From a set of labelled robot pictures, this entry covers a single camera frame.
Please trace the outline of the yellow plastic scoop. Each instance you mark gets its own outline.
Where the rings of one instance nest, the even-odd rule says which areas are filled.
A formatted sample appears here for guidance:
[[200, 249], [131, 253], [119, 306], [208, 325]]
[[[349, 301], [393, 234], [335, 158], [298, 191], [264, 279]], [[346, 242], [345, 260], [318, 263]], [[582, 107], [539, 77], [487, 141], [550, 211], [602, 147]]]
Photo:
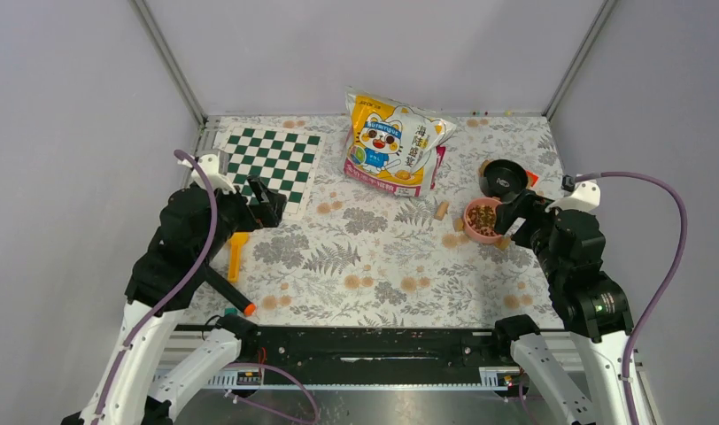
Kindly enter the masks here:
[[244, 246], [249, 241], [249, 234], [246, 232], [236, 232], [228, 240], [229, 262], [227, 279], [231, 284], [237, 283], [242, 264], [242, 252]]

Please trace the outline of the cat food bag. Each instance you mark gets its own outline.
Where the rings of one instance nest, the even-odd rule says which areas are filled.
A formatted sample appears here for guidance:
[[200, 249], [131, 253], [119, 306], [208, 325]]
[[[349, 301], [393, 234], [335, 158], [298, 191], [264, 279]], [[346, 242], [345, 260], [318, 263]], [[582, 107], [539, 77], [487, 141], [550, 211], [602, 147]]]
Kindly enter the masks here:
[[347, 88], [351, 126], [344, 144], [345, 175], [399, 197], [422, 197], [435, 188], [452, 118], [366, 91]]

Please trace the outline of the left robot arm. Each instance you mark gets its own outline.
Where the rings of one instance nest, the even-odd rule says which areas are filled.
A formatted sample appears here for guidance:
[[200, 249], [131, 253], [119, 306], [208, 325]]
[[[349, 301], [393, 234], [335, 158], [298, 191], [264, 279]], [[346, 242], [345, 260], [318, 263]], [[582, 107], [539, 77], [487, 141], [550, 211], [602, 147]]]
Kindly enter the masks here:
[[231, 298], [244, 314], [255, 311], [210, 265], [235, 233], [281, 223], [286, 196], [254, 176], [246, 181], [254, 203], [238, 188], [215, 188], [208, 180], [168, 198], [147, 251], [132, 268], [115, 353], [88, 405], [66, 416], [64, 424], [171, 424], [218, 370], [231, 361], [246, 364], [256, 358], [257, 337], [234, 331], [230, 323], [238, 319], [229, 317], [203, 348], [158, 384], [152, 382], [168, 339], [202, 283]]

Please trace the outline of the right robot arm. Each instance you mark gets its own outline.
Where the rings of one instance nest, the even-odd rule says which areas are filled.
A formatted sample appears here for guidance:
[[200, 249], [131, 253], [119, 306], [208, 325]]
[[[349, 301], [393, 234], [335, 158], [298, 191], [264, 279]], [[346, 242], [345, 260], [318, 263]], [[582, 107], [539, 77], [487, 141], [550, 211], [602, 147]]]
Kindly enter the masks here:
[[513, 242], [530, 249], [548, 284], [553, 310], [582, 362], [590, 393], [584, 395], [549, 352], [527, 315], [497, 321], [493, 356], [518, 364], [555, 417], [566, 424], [651, 424], [637, 365], [623, 354], [634, 328], [628, 300], [602, 271], [606, 239], [597, 218], [575, 209], [550, 208], [550, 200], [524, 190], [496, 208], [504, 233], [521, 219]]

